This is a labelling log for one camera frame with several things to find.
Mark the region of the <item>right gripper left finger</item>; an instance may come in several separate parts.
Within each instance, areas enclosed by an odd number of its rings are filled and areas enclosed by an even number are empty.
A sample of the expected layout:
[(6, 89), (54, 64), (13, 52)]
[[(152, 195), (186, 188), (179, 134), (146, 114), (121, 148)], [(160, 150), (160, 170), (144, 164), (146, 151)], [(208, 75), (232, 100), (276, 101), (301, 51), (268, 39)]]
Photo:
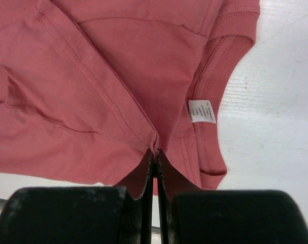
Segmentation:
[(0, 214), (0, 243), (150, 243), (153, 159), (112, 187), (22, 188)]

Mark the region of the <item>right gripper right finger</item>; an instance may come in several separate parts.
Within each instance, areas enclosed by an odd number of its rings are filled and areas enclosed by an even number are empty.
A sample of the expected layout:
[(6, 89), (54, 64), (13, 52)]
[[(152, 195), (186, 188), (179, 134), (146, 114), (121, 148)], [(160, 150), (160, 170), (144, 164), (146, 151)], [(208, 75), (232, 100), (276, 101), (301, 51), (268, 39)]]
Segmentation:
[(156, 158), (162, 243), (308, 243), (296, 202), (275, 190), (204, 191)]

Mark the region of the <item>salmon pink t shirt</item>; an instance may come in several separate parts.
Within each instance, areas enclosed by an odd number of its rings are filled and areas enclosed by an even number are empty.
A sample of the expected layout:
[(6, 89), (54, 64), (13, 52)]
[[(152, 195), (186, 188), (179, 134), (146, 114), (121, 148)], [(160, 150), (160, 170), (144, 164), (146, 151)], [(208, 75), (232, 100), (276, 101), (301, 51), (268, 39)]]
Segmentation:
[(258, 1), (0, 1), (0, 173), (114, 185), (150, 149), (205, 190)]

